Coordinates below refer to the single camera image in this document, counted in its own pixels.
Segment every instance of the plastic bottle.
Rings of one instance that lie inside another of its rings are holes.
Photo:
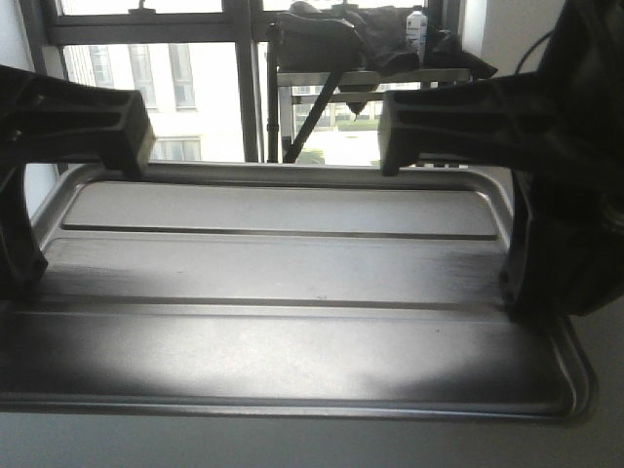
[[[408,16],[406,39],[408,44],[415,48],[422,65],[425,57],[425,43],[427,42],[427,17],[419,5],[413,7],[413,12]]]

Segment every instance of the metal tray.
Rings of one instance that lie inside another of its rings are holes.
[[[0,408],[572,419],[593,374],[567,319],[503,310],[510,225],[469,170],[79,168],[5,307]]]

